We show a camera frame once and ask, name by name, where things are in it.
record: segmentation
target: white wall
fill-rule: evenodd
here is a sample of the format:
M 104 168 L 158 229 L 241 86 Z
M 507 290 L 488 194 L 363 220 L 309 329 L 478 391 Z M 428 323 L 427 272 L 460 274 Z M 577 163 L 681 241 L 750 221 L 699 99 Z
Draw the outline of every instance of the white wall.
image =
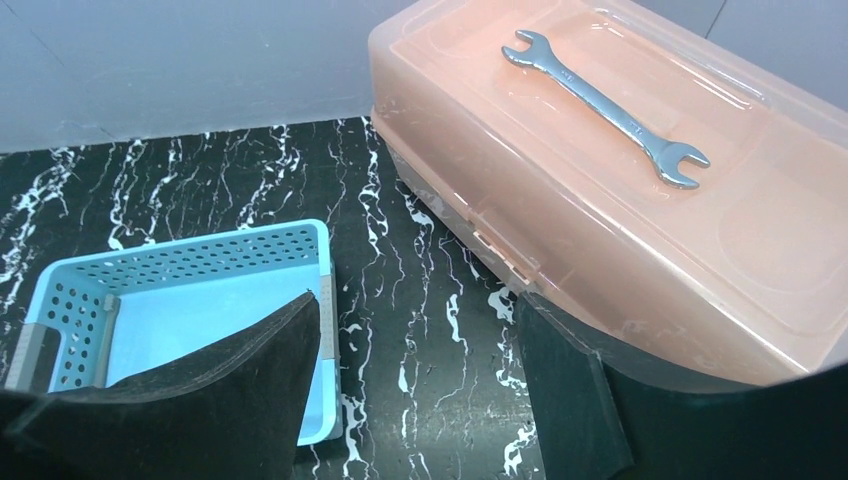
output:
M 0 151 L 362 115 L 412 2 L 2 0 Z
M 727 0 L 707 38 L 848 110 L 848 0 Z

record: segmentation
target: gray label on basket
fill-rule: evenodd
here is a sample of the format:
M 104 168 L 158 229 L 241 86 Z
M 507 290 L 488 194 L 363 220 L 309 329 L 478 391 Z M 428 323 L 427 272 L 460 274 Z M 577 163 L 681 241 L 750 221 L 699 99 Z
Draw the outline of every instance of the gray label on basket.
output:
M 321 277 L 321 359 L 339 357 L 339 327 L 336 319 L 336 285 L 333 275 Z

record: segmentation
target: silver wrench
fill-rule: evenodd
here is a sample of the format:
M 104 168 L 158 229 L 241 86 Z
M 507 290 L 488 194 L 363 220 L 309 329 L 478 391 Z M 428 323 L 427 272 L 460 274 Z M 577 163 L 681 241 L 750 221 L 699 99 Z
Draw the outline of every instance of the silver wrench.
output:
M 541 33 L 516 30 L 515 36 L 529 43 L 530 48 L 523 52 L 509 47 L 501 48 L 504 57 L 513 65 L 533 68 L 547 74 L 613 124 L 642 148 L 651 159 L 657 176 L 666 184 L 685 190 L 698 188 L 698 182 L 678 171 L 678 164 L 689 160 L 699 167 L 709 167 L 710 161 L 700 150 L 686 143 L 670 142 L 650 131 L 618 104 L 563 65 L 551 49 L 548 39 Z

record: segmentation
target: wrench jaw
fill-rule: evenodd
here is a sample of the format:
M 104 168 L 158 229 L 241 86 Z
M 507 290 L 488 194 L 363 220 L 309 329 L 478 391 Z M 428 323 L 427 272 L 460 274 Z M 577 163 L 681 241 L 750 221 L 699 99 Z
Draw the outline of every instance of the wrench jaw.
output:
M 668 142 L 659 155 L 651 156 L 657 174 L 669 186 L 681 190 L 694 190 L 700 185 L 695 180 L 680 173 L 680 162 L 686 160 L 701 168 L 710 166 L 706 155 L 697 148 L 680 142 Z
M 551 50 L 548 39 L 544 35 L 530 30 L 516 30 L 515 36 L 519 40 L 527 42 L 530 47 L 523 52 L 510 47 L 501 47 L 503 56 L 518 67 L 529 67 L 547 72 L 546 60 L 553 56 L 553 50 Z

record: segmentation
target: wrench handle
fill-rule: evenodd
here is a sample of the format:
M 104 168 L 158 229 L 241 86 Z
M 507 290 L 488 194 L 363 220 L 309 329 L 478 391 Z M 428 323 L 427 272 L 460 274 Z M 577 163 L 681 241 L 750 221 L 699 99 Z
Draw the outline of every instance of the wrench handle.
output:
M 649 157 L 654 158 L 653 152 L 658 151 L 656 148 L 662 142 L 661 138 L 589 82 L 563 65 L 556 57 L 548 59 L 548 62 L 545 63 L 548 64 L 544 66 L 543 71 L 545 73 L 575 97 L 582 100 L 595 113 L 615 126 L 621 133 L 627 135 L 627 138 L 639 145 Z

